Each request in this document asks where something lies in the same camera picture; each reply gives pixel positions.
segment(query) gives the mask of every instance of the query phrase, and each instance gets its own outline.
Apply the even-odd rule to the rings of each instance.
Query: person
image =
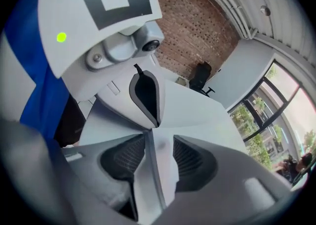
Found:
[[[285,159],[283,162],[278,164],[279,169],[276,172],[285,177],[290,183],[294,183],[297,175],[299,175],[303,169],[308,167],[312,158],[313,156],[311,153],[306,153],[299,161],[296,161],[291,155],[289,155],[288,159]]]

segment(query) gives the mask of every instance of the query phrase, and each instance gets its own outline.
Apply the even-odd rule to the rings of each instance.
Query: green led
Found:
[[[65,33],[59,33],[57,35],[57,42],[64,42],[66,40],[67,35]]]

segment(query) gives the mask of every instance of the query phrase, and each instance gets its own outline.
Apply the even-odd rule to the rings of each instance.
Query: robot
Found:
[[[161,17],[158,0],[20,0],[8,19],[0,156],[22,199],[45,221],[255,223],[254,215],[289,193],[243,152],[182,135],[205,123],[162,128],[170,84],[155,57]],[[52,138],[69,94],[77,101],[95,95],[102,117],[137,130],[61,149]]]

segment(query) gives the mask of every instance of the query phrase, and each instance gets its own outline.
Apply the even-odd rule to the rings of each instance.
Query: brick wall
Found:
[[[157,58],[180,76],[191,78],[199,62],[212,66],[213,76],[236,47],[240,37],[214,0],[159,0],[157,20],[165,40]]]

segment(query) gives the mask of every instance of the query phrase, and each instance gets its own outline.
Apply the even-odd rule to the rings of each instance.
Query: blue cloth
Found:
[[[36,83],[20,122],[37,129],[45,139],[53,138],[69,92],[63,80],[54,77],[46,60],[40,39],[38,0],[19,0],[4,31],[17,59]]]

